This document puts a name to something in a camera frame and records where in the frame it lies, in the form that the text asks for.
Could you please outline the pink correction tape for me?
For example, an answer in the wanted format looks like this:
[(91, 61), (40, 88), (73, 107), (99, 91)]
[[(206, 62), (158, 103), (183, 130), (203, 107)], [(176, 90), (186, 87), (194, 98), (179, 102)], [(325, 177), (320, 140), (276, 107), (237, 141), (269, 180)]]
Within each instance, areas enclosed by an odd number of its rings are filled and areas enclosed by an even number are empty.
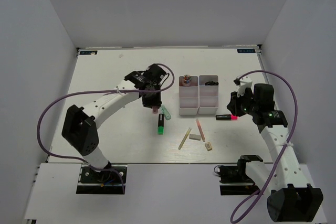
[(152, 108), (152, 113), (153, 113), (153, 114), (158, 114), (158, 113), (159, 113), (159, 107), (158, 107), (158, 106), (154, 106), (154, 107)]

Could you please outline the black pink highlighter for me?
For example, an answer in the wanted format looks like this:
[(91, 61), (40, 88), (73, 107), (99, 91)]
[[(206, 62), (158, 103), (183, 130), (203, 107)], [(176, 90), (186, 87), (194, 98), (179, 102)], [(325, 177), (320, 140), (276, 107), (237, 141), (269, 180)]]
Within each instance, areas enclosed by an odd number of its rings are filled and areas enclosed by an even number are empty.
[(232, 114), (220, 114), (215, 115), (215, 119), (218, 121), (236, 121), (238, 117)]

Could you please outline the black green highlighter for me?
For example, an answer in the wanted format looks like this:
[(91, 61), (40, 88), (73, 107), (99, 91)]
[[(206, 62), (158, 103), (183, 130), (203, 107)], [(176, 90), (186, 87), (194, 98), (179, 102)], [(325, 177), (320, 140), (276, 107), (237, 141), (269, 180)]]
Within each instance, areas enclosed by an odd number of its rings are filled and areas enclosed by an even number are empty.
[(164, 134), (164, 114), (160, 113), (158, 117), (158, 125), (157, 125), (157, 134), (163, 135)]

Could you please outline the black handled scissors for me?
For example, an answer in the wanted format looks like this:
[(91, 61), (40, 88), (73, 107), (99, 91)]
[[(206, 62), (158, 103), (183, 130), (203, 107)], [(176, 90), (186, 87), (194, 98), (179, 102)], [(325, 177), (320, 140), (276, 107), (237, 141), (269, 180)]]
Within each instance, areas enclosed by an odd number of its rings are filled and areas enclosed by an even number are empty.
[(208, 81), (204, 85), (205, 86), (218, 86), (219, 83), (217, 81)]

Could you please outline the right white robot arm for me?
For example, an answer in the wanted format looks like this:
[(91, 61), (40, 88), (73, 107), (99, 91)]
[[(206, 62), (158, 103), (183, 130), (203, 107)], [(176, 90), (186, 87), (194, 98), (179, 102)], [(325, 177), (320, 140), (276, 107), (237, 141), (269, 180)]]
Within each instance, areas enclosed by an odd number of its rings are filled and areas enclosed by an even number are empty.
[(297, 160), (287, 119), (276, 110), (274, 88), (269, 84), (241, 83), (230, 94), (227, 108), (234, 116), (250, 115), (265, 141), (271, 159), (268, 170), (258, 155), (242, 155), (235, 174), (243, 181), (252, 180), (267, 196), (267, 211), (274, 222), (312, 222), (321, 203), (321, 189), (314, 188)]

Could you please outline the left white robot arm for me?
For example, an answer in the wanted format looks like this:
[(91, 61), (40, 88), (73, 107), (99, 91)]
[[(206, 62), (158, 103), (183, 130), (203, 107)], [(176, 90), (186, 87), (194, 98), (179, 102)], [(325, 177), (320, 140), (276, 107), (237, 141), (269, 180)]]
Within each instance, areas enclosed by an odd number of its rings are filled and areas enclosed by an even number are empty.
[(99, 127), (113, 114), (138, 99), (151, 110), (161, 107), (160, 89), (169, 75), (164, 65), (154, 63), (143, 71), (133, 71), (115, 87), (95, 101), (68, 108), (62, 137), (93, 167), (93, 176), (101, 182), (110, 178), (111, 164), (99, 148)]

